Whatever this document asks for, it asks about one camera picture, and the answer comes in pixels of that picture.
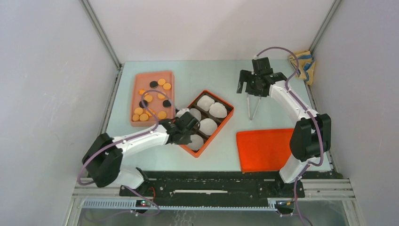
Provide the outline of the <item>orange cookie box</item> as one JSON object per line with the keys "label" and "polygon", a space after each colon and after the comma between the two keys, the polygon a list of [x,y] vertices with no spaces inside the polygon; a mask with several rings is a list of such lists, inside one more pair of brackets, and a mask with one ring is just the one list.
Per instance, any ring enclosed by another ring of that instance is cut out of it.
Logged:
{"label": "orange cookie box", "polygon": [[204,90],[189,104],[187,110],[194,117],[196,125],[190,131],[191,142],[180,147],[198,158],[233,116],[234,107]]}

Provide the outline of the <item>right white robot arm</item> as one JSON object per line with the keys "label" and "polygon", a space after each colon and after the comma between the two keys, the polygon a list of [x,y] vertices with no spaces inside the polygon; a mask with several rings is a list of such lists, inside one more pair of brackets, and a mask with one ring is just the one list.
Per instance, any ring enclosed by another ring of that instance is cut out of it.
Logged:
{"label": "right white robot arm", "polygon": [[237,93],[271,97],[295,123],[289,143],[291,155],[279,170],[280,180],[273,185],[275,194],[285,197],[292,192],[292,183],[299,180],[311,165],[319,167],[323,164],[324,153],[331,146],[331,118],[306,104],[290,86],[288,78],[273,71],[267,57],[254,57],[252,66],[252,71],[240,71]]}

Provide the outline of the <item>pink cookie tray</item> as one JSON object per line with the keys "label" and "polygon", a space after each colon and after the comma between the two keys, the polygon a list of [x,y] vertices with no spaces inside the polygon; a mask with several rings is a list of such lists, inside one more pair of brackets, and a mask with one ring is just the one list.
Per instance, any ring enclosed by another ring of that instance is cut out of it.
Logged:
{"label": "pink cookie tray", "polygon": [[158,117],[172,119],[175,110],[175,77],[172,71],[138,73],[134,78],[130,107],[132,127],[149,127]]}

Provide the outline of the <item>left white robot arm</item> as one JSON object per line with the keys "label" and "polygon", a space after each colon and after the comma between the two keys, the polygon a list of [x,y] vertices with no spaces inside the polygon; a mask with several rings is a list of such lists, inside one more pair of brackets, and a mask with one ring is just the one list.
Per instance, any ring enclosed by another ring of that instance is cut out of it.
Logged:
{"label": "left white robot arm", "polygon": [[187,109],[182,109],[177,117],[156,120],[153,126],[133,134],[110,137],[103,133],[84,155],[83,169],[91,176],[91,183],[99,188],[118,184],[143,196],[149,190],[146,176],[138,167],[128,167],[127,158],[160,145],[187,145],[198,123]]}

